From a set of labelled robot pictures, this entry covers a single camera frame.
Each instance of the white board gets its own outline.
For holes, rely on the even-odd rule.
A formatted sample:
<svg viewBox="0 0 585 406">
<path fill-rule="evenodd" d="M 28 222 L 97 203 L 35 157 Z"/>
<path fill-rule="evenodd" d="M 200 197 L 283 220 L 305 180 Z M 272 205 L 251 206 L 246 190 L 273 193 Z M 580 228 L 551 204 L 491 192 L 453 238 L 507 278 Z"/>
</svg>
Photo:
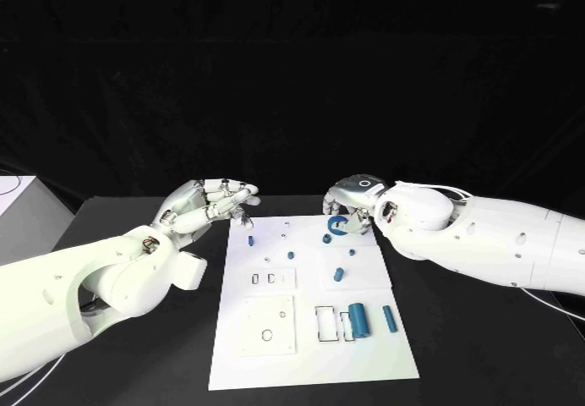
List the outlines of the white board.
<svg viewBox="0 0 585 406">
<path fill-rule="evenodd" d="M 251 219 L 250 231 L 230 226 L 210 390 L 417 378 L 374 235 L 331 235 L 331 243 L 324 244 L 322 234 L 329 233 L 326 219 L 328 216 L 257 217 Z M 348 249 L 355 250 L 354 256 L 348 256 Z M 336 267 L 345 269 L 338 283 L 332 280 Z M 263 281 L 269 274 L 276 278 L 270 277 L 272 283 Z M 282 300 L 287 298 L 290 308 L 279 317 L 286 305 Z M 339 312 L 357 302 L 365 308 L 371 335 L 345 341 L 351 334 L 344 334 L 348 323 Z M 387 328 L 384 305 L 391 308 L 398 328 L 394 333 Z M 334 342 L 318 340 L 316 306 L 334 307 Z M 266 329 L 277 334 L 267 342 L 262 339 Z"/>
</svg>

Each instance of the small blue piece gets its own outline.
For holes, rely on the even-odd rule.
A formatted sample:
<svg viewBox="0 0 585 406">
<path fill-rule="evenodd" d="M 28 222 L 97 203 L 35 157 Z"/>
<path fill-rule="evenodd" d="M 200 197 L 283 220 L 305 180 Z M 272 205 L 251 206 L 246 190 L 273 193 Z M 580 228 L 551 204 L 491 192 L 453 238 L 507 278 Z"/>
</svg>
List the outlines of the small blue piece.
<svg viewBox="0 0 585 406">
<path fill-rule="evenodd" d="M 396 321 L 393 320 L 390 306 L 383 307 L 383 315 L 385 316 L 387 328 L 390 332 L 396 332 L 398 329 L 396 328 Z"/>
<path fill-rule="evenodd" d="M 334 228 L 331 228 L 332 224 L 336 222 L 347 222 L 347 219 L 342 216 L 332 216 L 328 221 L 326 221 L 326 228 L 328 231 L 334 234 L 334 235 L 345 235 L 347 233 L 341 230 L 336 230 Z"/>
<path fill-rule="evenodd" d="M 361 303 L 349 304 L 349 322 L 351 333 L 354 338 L 368 337 L 368 325 L 365 318 L 365 311 Z"/>
<path fill-rule="evenodd" d="M 342 277 L 344 277 L 344 269 L 342 269 L 342 268 L 336 268 L 336 269 L 335 269 L 335 275 L 332 276 L 332 280 L 334 280 L 335 282 L 338 282 Z"/>
</svg>

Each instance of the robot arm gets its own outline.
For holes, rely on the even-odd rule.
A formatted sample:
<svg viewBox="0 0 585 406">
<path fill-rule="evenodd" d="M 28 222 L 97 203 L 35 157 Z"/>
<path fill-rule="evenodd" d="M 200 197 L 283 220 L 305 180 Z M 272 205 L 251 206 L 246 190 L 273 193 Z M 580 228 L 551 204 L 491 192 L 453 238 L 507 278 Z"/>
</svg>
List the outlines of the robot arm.
<svg viewBox="0 0 585 406">
<path fill-rule="evenodd" d="M 143 315 L 171 284 L 197 289 L 207 261 L 178 250 L 215 220 L 251 227 L 240 203 L 256 205 L 256 192 L 227 179 L 190 181 L 162 202 L 149 227 L 0 267 L 0 382 Z M 83 310 L 80 285 L 99 298 Z"/>
<path fill-rule="evenodd" d="M 331 231 L 364 233 L 372 220 L 404 257 L 501 286 L 585 295 L 580 219 L 455 188 L 401 182 L 388 187 L 368 175 L 352 175 L 328 190 L 324 213 L 336 214 L 339 206 L 351 215 L 331 223 Z"/>
</svg>

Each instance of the black background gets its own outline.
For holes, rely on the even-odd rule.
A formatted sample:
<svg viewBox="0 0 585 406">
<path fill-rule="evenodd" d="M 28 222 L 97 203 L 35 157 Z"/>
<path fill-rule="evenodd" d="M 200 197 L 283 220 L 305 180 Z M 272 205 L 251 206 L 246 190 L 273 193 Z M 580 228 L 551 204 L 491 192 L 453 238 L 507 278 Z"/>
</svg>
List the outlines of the black background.
<svg viewBox="0 0 585 406">
<path fill-rule="evenodd" d="M 0 167 L 73 209 L 191 178 L 308 195 L 371 173 L 585 217 L 583 15 L 577 1 L 1 2 Z"/>
</svg>

